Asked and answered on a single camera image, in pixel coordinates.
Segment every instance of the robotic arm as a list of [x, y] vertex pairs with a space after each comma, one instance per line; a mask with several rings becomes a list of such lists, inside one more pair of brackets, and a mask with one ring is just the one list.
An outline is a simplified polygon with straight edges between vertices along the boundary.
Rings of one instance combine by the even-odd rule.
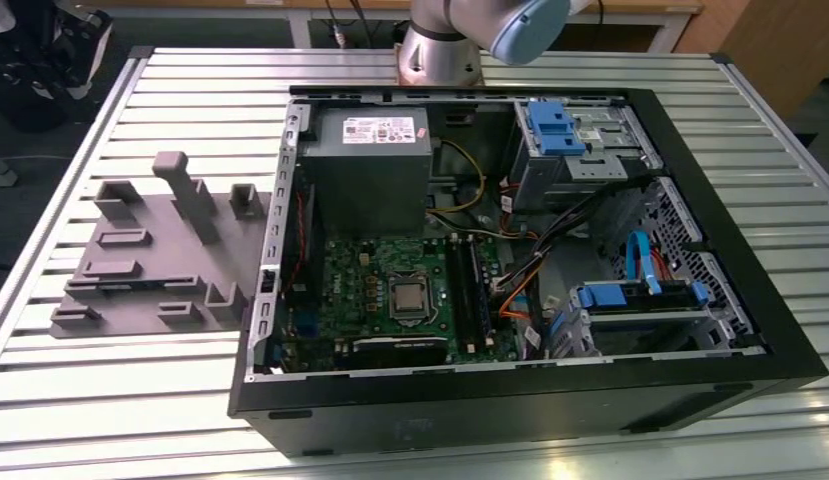
[[571, 3], [570, 0], [413, 0], [411, 27], [398, 58], [402, 83], [478, 83], [479, 48], [510, 65], [531, 62], [559, 35]]

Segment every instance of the metal slatted table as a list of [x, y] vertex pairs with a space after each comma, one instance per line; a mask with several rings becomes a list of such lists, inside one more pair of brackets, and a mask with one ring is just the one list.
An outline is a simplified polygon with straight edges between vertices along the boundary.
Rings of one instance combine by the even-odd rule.
[[[667, 434], [291, 461], [224, 414], [235, 332], [50, 337], [100, 182], [164, 191], [152, 156], [183, 150], [211, 191], [240, 182], [270, 190], [288, 86], [390, 84], [393, 63], [390, 51], [334, 50], [158, 49], [128, 60], [0, 293], [0, 478], [828, 475], [829, 378]], [[737, 70], [645, 54], [483, 64], [491, 85], [657, 91], [829, 366], [829, 180]]]

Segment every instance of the chip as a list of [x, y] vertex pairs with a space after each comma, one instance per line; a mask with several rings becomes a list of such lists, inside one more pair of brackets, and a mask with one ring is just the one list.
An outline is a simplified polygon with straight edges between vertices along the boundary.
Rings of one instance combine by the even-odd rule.
[[397, 285], [393, 290], [395, 310], [399, 312], [423, 310], [423, 288], [419, 283]]

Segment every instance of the red wire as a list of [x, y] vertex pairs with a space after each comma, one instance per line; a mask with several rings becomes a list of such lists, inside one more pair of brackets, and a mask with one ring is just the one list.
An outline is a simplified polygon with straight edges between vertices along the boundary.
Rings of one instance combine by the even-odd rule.
[[666, 265], [666, 260], [663, 260], [663, 255], [659, 253], [659, 250], [651, 250], [651, 256], [654, 257], [663, 280], [671, 280], [671, 272], [669, 271], [669, 266]]
[[290, 282], [286, 284], [283, 293], [290, 291], [292, 283], [295, 283], [295, 277], [302, 269], [302, 263], [304, 262], [304, 202], [302, 199], [302, 193], [295, 194], [295, 200], [298, 201], [298, 262], [292, 269], [292, 275], [290, 276]]

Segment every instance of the yellow wire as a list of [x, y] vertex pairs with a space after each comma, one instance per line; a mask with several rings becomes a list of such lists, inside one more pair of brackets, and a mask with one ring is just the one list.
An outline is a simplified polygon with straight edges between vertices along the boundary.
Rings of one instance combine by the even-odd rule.
[[431, 212], [438, 212], [438, 213], [461, 212], [466, 208], [473, 207], [477, 204], [477, 202], [479, 201], [479, 199], [482, 198], [482, 195], [485, 194], [485, 174], [482, 173], [482, 169], [479, 168], [479, 164], [477, 163], [477, 160], [473, 158], [473, 155], [470, 155], [470, 153], [467, 153], [467, 150], [465, 150], [458, 143], [455, 143], [451, 140], [443, 140], [443, 139], [441, 139], [441, 142], [442, 143], [447, 143], [453, 147], [455, 147], [458, 152], [462, 154], [462, 157], [465, 157], [467, 159], [467, 161], [473, 165], [473, 168], [477, 169], [477, 174], [479, 174], [479, 190], [477, 190], [477, 196], [473, 197], [473, 200], [470, 200], [463, 205], [458, 205], [455, 207], [445, 207], [445, 208], [430, 208], [430, 209], [426, 210], [426, 212], [430, 212], [430, 213]]

